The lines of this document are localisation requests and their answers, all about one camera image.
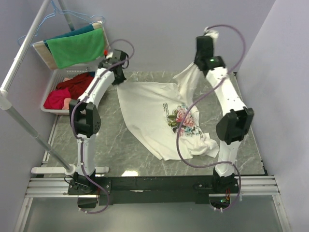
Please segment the white floral t shirt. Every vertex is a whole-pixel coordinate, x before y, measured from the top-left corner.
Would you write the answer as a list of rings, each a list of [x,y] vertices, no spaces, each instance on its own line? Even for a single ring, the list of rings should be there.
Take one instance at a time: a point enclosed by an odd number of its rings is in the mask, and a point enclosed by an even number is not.
[[[199,110],[193,107],[201,71],[191,63],[172,83],[124,82],[117,87],[118,100],[128,130],[159,160],[216,157],[217,142],[199,126]]]

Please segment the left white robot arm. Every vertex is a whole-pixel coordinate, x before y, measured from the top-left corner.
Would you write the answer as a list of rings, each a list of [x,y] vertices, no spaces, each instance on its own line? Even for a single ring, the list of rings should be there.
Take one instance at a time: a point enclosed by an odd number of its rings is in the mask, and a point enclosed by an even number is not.
[[[94,148],[101,127],[98,104],[109,86],[126,80],[123,64],[128,64],[128,58],[129,55],[121,50],[106,51],[89,86],[77,100],[69,103],[70,124],[78,146],[78,163],[73,177],[80,181],[79,188],[85,194],[93,193],[97,187]]]

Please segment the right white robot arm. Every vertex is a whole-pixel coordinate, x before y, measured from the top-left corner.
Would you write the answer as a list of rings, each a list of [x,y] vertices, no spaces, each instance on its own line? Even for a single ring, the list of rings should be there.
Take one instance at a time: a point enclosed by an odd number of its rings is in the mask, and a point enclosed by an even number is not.
[[[209,35],[196,37],[194,63],[214,88],[223,113],[222,119],[216,125],[220,148],[212,180],[213,190],[222,193],[229,187],[229,181],[234,178],[233,165],[239,146],[248,134],[254,111],[243,103],[236,92],[223,59],[214,56],[214,42],[215,39]]]

